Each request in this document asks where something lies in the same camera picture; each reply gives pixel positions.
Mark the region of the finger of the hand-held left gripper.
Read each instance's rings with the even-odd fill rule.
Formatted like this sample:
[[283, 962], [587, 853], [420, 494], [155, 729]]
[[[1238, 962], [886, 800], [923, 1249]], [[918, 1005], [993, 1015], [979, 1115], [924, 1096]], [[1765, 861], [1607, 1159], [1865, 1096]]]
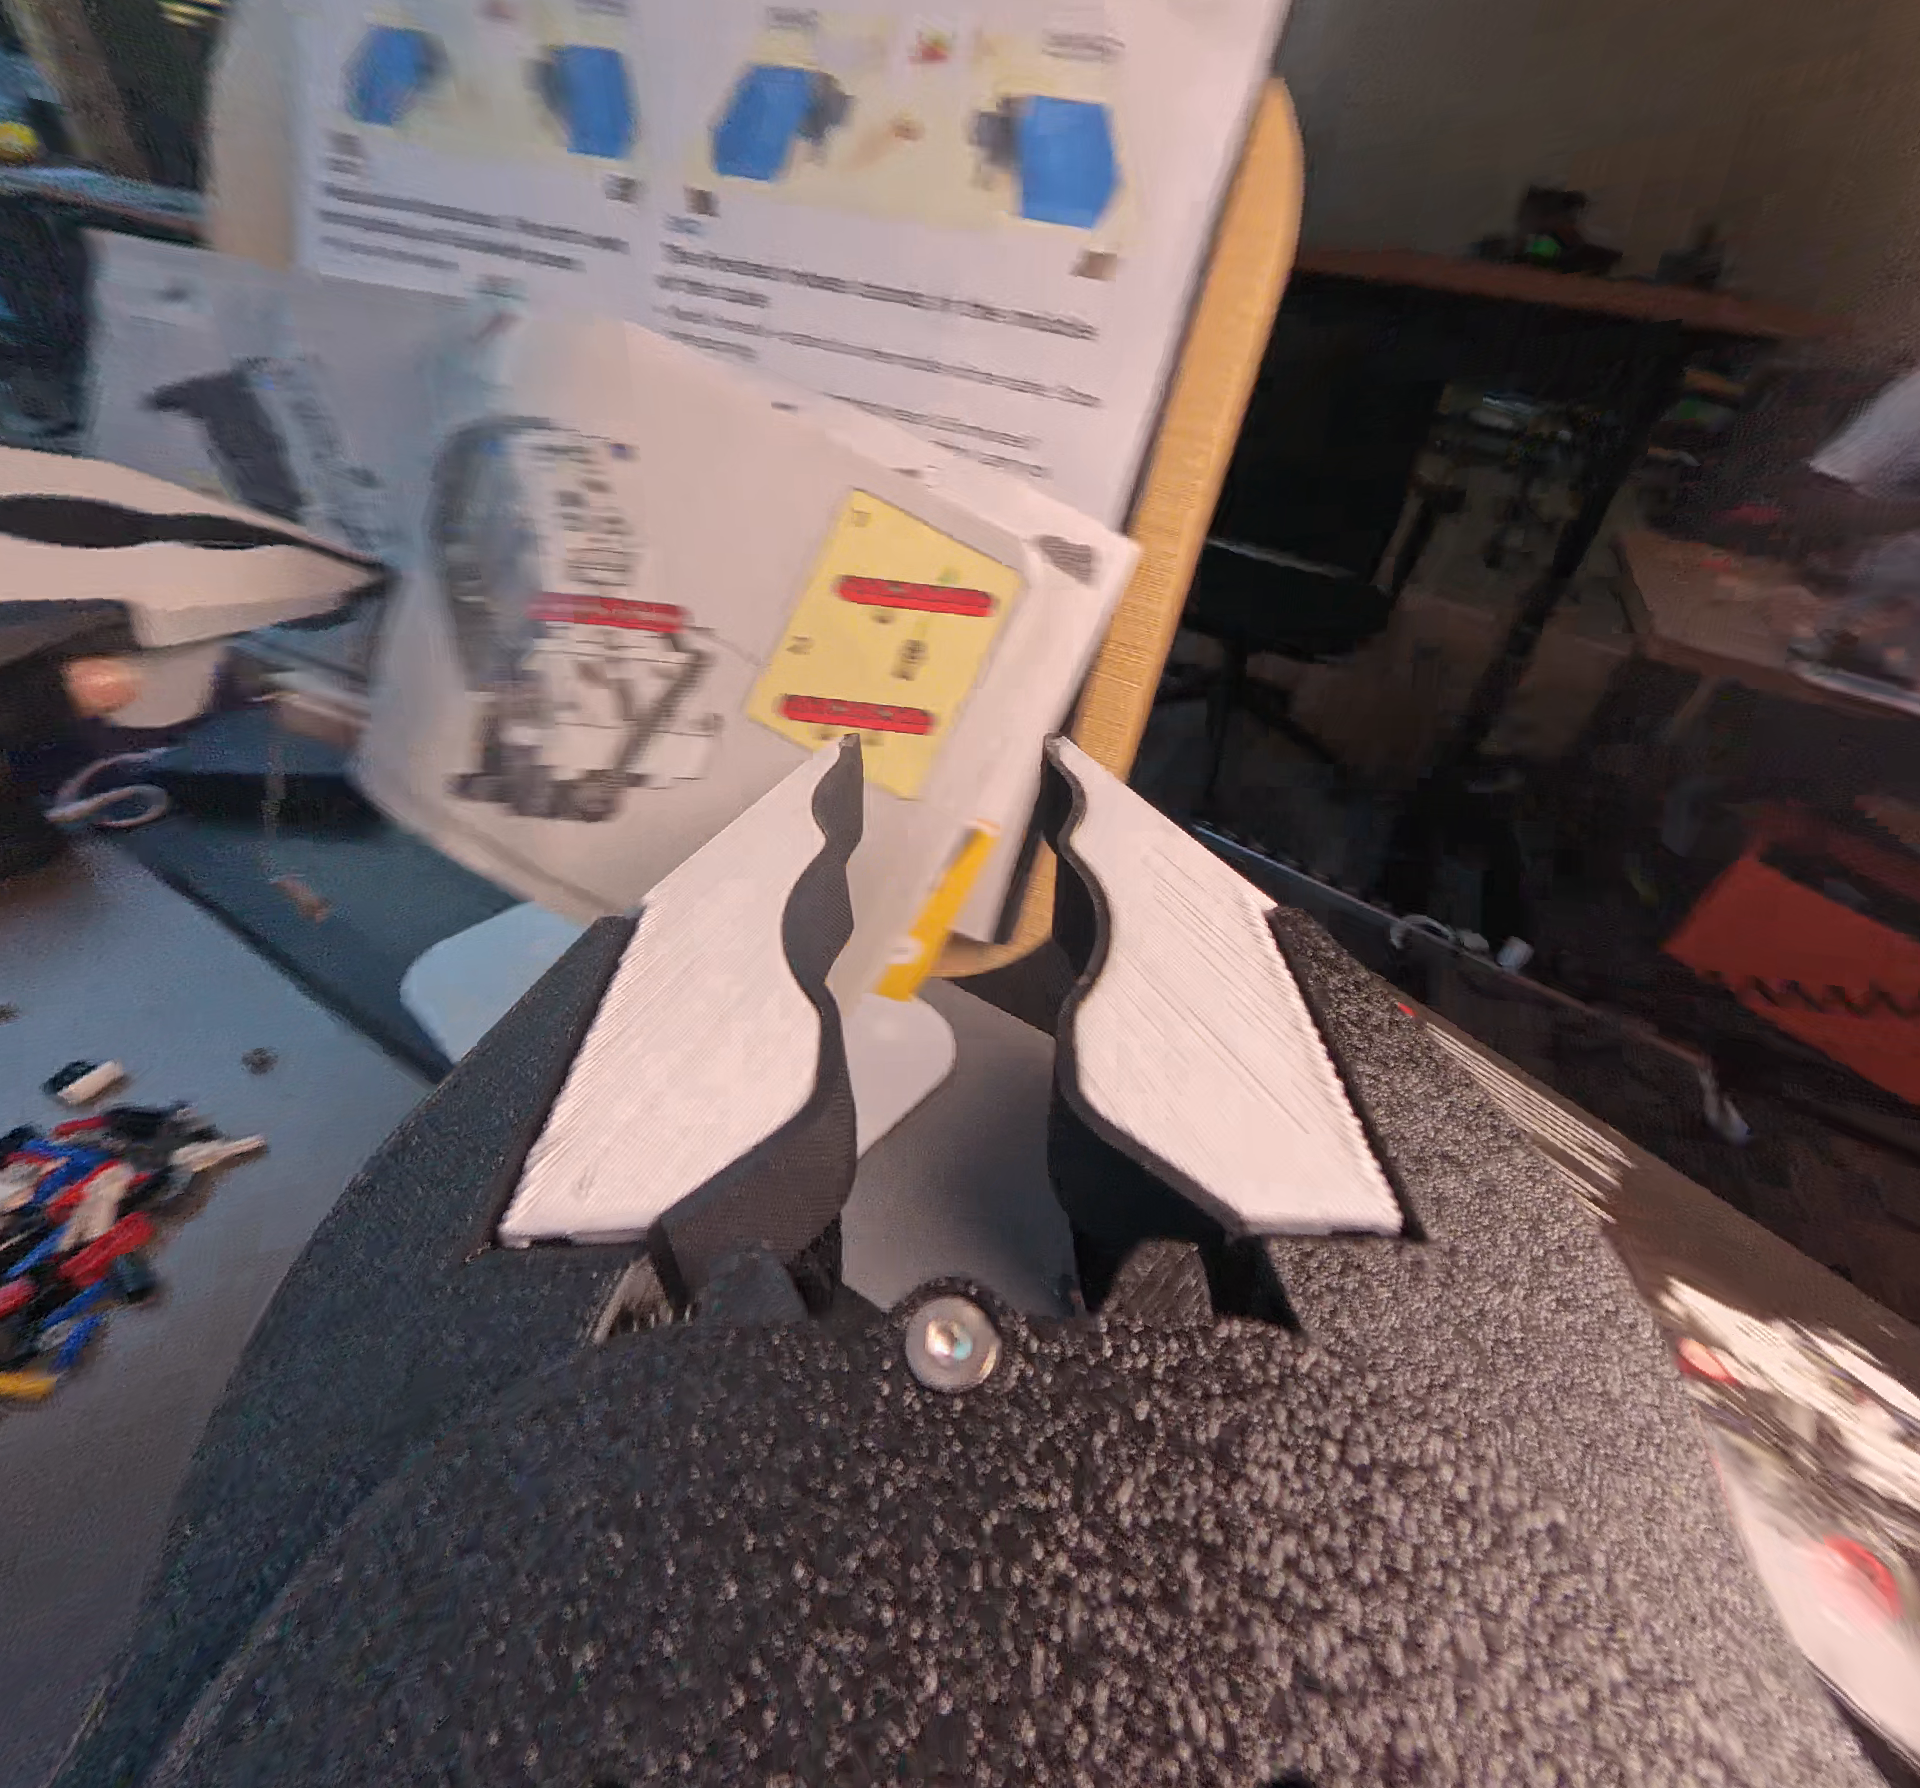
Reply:
[[132, 554], [132, 552], [199, 552], [199, 554], [304, 554], [347, 571], [359, 583], [386, 577], [386, 565], [341, 552], [301, 523], [213, 500], [179, 482], [132, 475], [121, 461], [63, 460], [35, 450], [0, 454], [0, 535], [44, 552]]
[[175, 729], [209, 711], [238, 636], [335, 624], [379, 583], [359, 583], [347, 571], [304, 554], [5, 546], [0, 734], [10, 741], [58, 741], [72, 734], [52, 711], [58, 655], [140, 655], [151, 685], [111, 722]]

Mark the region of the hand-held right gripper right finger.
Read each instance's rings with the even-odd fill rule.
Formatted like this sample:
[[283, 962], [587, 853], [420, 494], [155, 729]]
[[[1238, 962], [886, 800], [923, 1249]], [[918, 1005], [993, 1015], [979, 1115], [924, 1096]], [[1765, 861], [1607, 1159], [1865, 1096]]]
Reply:
[[1047, 1183], [1075, 1284], [1115, 1285], [1150, 1243], [1192, 1249], [1215, 1285], [1250, 1285], [1272, 1237], [1414, 1243], [1278, 900], [1070, 738], [1041, 748], [1041, 832], [1070, 970]]

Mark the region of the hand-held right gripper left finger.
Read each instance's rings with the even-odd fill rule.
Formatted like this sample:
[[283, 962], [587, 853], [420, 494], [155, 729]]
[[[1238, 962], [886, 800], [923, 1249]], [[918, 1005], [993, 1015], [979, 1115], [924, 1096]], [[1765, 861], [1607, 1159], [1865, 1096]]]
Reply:
[[822, 748], [646, 893], [497, 1222], [503, 1249], [640, 1249], [675, 1300], [800, 1267], [852, 1190], [830, 973], [852, 934], [865, 748]]

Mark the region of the instruction booklet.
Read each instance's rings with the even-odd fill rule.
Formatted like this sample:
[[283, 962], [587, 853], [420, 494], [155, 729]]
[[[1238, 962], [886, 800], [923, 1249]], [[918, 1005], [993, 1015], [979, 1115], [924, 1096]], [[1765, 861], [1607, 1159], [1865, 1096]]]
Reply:
[[1135, 546], [617, 319], [93, 242], [89, 450], [363, 546], [314, 641], [363, 795], [559, 917], [632, 912], [839, 738], [886, 941], [1034, 793]]

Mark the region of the printed task sheet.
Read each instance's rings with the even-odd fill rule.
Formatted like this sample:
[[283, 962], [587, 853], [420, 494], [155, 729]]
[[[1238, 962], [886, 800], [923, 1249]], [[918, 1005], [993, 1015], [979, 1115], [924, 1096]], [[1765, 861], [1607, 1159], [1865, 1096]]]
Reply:
[[1289, 3], [296, 0], [296, 249], [612, 314], [1117, 526]]

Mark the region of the person's left hand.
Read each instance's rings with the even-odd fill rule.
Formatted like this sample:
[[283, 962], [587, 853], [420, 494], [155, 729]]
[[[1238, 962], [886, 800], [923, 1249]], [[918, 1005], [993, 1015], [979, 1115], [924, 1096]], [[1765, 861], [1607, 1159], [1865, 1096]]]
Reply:
[[145, 696], [140, 655], [58, 655], [52, 711], [63, 729], [126, 713]]

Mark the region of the book stand with white base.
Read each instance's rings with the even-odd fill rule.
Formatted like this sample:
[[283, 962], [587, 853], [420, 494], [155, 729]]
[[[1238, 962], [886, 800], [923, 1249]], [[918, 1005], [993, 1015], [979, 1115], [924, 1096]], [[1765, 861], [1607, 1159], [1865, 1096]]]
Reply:
[[[1131, 509], [1137, 571], [1070, 713], [1070, 741], [1115, 775], [1131, 775], [1137, 762], [1196, 554], [1208, 546], [1270, 326], [1298, 260], [1298, 232], [1301, 130], [1289, 88], [1270, 77], [1137, 475]], [[1015, 941], [979, 944], [950, 934], [933, 973], [945, 985], [973, 985], [993, 970], [1034, 961], [1047, 934], [1053, 859], [1039, 853], [1017, 895]], [[578, 928], [566, 917], [540, 908], [503, 912], [423, 949], [400, 978], [400, 1005], [449, 1061], [462, 1061], [572, 941]], [[847, 1061], [857, 1152], [870, 1152], [934, 1101], [934, 1089], [953, 1073], [958, 1042], [945, 1014], [924, 997], [870, 997], [847, 1015]]]

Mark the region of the yellow strip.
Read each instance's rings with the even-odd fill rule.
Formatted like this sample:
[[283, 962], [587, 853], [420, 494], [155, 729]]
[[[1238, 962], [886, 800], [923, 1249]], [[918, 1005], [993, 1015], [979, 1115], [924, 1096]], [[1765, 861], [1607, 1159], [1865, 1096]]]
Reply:
[[964, 912], [985, 861], [993, 859], [999, 824], [973, 819], [950, 861], [941, 870], [934, 887], [924, 893], [923, 912], [913, 917], [906, 934], [892, 944], [886, 970], [876, 973], [875, 991], [884, 1005], [913, 1005], [923, 985], [934, 973], [950, 928]]

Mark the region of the red box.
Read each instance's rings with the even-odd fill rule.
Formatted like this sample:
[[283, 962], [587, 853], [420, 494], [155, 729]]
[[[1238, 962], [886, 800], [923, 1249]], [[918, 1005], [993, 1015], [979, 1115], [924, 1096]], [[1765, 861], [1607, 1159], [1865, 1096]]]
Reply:
[[1664, 961], [1896, 1106], [1920, 1106], [1920, 859], [1865, 819], [1750, 812]]

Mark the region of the pile of small brick pieces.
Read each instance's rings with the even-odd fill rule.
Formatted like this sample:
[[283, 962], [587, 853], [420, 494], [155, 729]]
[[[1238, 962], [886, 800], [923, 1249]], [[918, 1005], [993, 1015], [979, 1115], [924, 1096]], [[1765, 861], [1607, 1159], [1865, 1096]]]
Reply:
[[0, 1140], [0, 1402], [50, 1402], [103, 1329], [158, 1297], [155, 1249], [213, 1187], [272, 1152], [199, 1106], [132, 1101], [121, 1061], [69, 1061], [44, 1082], [50, 1122]]

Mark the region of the wooden side table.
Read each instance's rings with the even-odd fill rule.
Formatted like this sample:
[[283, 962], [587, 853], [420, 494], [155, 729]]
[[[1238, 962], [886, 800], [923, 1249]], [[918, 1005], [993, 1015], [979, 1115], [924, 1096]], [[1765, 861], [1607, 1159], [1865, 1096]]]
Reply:
[[1887, 689], [1796, 655], [1796, 636], [1808, 631], [1823, 603], [1785, 565], [1661, 532], [1623, 532], [1609, 552], [1636, 655], [1694, 678], [1661, 729], [1664, 748], [1688, 741], [1729, 689], [1849, 720], [1911, 722], [1920, 713], [1916, 689]]

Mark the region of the black toy set box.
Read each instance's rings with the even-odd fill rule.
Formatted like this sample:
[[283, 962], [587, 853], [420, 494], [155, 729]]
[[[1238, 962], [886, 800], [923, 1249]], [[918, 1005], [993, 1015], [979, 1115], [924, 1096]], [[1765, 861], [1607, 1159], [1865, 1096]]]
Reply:
[[1742, 1549], [1836, 1705], [1920, 1764], [1920, 1396], [1808, 1314], [1661, 1279]]

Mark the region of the wooden background table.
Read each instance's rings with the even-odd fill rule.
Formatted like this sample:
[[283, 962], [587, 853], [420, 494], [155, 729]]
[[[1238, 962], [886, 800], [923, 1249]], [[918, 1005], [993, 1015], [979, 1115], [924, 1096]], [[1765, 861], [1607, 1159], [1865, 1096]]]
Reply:
[[1443, 884], [1474, 873], [1483, 934], [1491, 944], [1509, 934], [1527, 941], [1526, 850], [1513, 800], [1495, 795], [1501, 762], [1491, 759], [1491, 738], [1547, 624], [1598, 552], [1607, 509], [1644, 460], [1688, 362], [1717, 347], [1817, 341], [1842, 324], [1750, 293], [1454, 260], [1410, 246], [1313, 246], [1289, 273], [1289, 306], [1357, 324], [1368, 371], [1513, 393], [1586, 414], [1572, 470], [1572, 523], [1526, 588], [1463, 720], [1396, 812], [1379, 859], [1385, 908], [1436, 917]]

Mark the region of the dark device with green light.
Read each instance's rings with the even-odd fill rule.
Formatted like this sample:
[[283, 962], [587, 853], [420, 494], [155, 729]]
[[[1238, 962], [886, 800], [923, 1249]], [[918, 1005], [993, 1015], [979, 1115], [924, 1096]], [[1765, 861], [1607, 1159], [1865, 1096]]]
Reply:
[[1607, 279], [1623, 267], [1623, 249], [1586, 232], [1586, 209], [1594, 197], [1577, 189], [1527, 183], [1509, 232], [1495, 235], [1495, 260]]

